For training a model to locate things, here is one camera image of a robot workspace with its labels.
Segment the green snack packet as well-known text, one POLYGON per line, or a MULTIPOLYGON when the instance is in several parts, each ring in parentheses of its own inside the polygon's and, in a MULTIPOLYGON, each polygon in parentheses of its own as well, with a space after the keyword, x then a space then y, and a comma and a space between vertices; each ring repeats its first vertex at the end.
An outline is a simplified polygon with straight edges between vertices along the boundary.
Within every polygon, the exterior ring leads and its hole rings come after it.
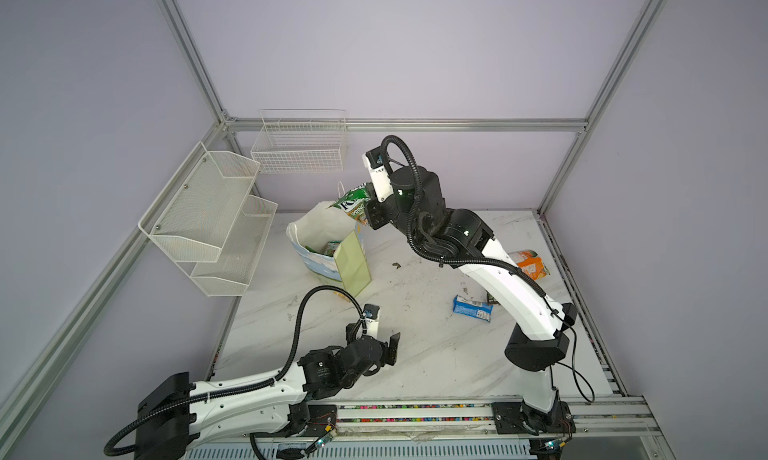
POLYGON ((360 184, 341 195, 331 204, 331 208, 342 211, 356 222, 368 225, 366 205, 371 200, 368 184, 360 184))

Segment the small blue box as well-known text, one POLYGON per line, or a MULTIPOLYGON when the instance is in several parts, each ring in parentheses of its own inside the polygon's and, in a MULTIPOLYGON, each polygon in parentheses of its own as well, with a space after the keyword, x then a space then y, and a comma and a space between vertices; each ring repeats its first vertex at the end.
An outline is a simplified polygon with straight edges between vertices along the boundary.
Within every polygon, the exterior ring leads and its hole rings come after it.
POLYGON ((455 296, 452 303, 452 312, 469 318, 490 323, 492 320, 493 306, 485 302, 469 300, 462 296, 455 296))

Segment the white green paper bag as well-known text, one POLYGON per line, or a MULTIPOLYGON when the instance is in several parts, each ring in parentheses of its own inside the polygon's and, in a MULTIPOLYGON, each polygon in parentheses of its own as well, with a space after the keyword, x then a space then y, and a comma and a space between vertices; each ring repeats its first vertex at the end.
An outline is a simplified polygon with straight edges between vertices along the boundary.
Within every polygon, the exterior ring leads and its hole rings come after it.
POLYGON ((307 269, 356 296, 372 281, 360 224, 321 201, 286 228, 286 235, 307 269))

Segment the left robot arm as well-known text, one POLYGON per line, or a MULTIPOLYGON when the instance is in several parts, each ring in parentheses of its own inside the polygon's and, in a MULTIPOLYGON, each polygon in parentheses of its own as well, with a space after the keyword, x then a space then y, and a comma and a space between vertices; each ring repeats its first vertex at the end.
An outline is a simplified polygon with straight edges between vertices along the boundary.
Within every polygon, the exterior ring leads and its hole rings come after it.
POLYGON ((363 335, 347 346, 311 350, 278 371, 224 382, 169 376, 137 408, 133 457, 180 459, 188 450, 237 434, 292 436, 310 423, 308 403, 333 397, 397 361, 401 335, 363 335))

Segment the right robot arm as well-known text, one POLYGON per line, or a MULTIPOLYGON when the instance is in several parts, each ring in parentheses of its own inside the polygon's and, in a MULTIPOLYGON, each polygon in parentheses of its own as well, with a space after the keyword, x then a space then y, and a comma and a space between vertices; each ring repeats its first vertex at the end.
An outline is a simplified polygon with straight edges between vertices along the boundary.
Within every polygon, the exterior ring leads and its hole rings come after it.
POLYGON ((419 257, 459 270, 513 317, 504 354, 521 371, 519 425, 532 435, 551 432, 562 411, 551 369, 569 350, 575 305, 554 301, 513 261, 477 213, 447 207, 436 174, 407 166, 367 170, 370 227, 393 226, 419 257))

